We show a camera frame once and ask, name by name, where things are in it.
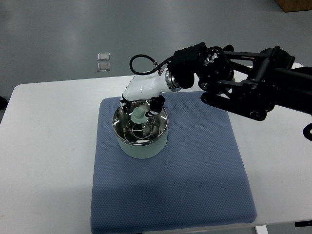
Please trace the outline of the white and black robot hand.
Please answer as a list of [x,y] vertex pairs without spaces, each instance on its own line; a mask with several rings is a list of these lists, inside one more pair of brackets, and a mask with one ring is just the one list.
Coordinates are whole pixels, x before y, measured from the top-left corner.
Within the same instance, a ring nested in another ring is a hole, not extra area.
[[166,68],[159,74],[135,75],[120,98],[120,106],[124,113],[132,111],[132,105],[140,100],[149,103],[147,117],[159,115],[164,106],[165,98],[162,93],[172,93],[181,90],[178,82]]

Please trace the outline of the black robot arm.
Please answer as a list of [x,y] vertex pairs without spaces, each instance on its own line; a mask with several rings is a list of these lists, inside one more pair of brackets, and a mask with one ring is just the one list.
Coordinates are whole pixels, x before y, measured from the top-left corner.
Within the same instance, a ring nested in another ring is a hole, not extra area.
[[311,114],[312,69],[294,62],[279,46],[251,53],[199,43],[176,51],[168,70],[183,89],[198,78],[203,103],[263,121],[275,106]]

